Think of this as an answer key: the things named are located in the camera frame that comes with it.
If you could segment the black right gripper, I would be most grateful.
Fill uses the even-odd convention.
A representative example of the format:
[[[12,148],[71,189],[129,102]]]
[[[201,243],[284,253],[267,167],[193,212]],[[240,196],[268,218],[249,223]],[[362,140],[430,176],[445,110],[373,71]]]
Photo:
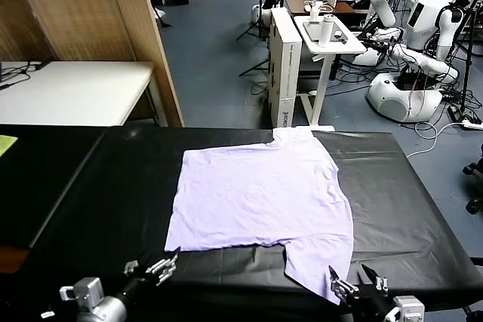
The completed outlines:
[[[341,279],[329,265],[331,291],[348,306],[355,322],[385,321],[388,313],[395,307],[395,303],[388,297],[388,279],[365,264],[361,267],[372,284],[358,287],[352,285]]]

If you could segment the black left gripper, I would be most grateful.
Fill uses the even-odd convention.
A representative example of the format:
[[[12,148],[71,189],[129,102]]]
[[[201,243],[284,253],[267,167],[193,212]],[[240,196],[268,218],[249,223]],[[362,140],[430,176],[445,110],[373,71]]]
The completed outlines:
[[[131,305],[145,290],[158,287],[169,279],[177,269],[179,253],[180,247],[148,267],[146,272],[135,271],[138,268],[137,260],[126,262],[123,269],[125,285],[120,291],[120,300],[123,304]]]

